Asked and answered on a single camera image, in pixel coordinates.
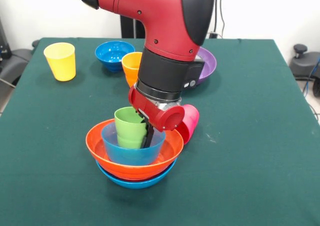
white wall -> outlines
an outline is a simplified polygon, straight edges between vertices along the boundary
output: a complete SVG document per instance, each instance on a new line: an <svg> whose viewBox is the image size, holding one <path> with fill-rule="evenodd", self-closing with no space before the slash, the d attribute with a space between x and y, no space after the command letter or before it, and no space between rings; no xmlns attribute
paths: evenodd
<svg viewBox="0 0 320 226"><path fill-rule="evenodd" d="M225 38L275 39L287 61L296 43L320 51L320 0L222 0L222 8ZM118 15L81 0L0 0L0 17L13 49L41 37L121 37Z"/></svg>

yellow cup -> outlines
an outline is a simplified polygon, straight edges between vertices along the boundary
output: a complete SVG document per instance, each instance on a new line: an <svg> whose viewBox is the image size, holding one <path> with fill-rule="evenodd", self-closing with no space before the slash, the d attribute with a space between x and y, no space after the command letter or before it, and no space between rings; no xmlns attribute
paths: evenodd
<svg viewBox="0 0 320 226"><path fill-rule="evenodd" d="M138 80L138 72L141 62L142 52L131 52L122 58L122 67L126 82L131 88Z"/></svg>
<svg viewBox="0 0 320 226"><path fill-rule="evenodd" d="M58 81L69 81L76 76L75 47L71 43L57 42L49 45L43 54Z"/></svg>

purple bowl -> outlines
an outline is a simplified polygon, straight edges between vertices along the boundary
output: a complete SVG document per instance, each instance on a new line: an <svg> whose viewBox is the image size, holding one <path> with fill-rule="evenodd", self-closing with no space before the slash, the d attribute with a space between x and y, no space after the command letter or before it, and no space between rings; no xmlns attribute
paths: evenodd
<svg viewBox="0 0 320 226"><path fill-rule="evenodd" d="M204 60L203 70L197 83L197 85L199 85L206 81L206 79L216 70L217 60L210 51L203 47L200 47L197 56Z"/></svg>

red circular cap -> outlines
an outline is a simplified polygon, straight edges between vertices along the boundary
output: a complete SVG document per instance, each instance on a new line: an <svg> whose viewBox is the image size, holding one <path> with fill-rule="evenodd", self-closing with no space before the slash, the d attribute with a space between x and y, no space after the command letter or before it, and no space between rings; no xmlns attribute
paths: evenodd
<svg viewBox="0 0 320 226"><path fill-rule="evenodd" d="M160 111L157 115L157 126L164 130L174 130L184 119L185 109L182 106L174 106L166 111Z"/></svg>

blue bowl with holes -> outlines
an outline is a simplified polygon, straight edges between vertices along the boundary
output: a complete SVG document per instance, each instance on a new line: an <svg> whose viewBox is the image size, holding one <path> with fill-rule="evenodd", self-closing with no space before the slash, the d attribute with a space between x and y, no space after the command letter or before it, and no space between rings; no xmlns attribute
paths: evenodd
<svg viewBox="0 0 320 226"><path fill-rule="evenodd" d="M96 164L98 165L102 173L104 173L115 184L127 189L140 190L140 189L149 188L159 183L170 172L170 170L174 167L176 162L177 162L177 159L173 161L172 164L170 164L163 172L159 173L158 175L148 179L138 180L138 181L124 180L122 178L116 177L113 174L105 171L98 162L96 162Z"/></svg>
<svg viewBox="0 0 320 226"><path fill-rule="evenodd" d="M95 49L95 56L110 72L117 73L123 70L121 60L129 53L135 51L135 47L124 41L109 41L99 45Z"/></svg>

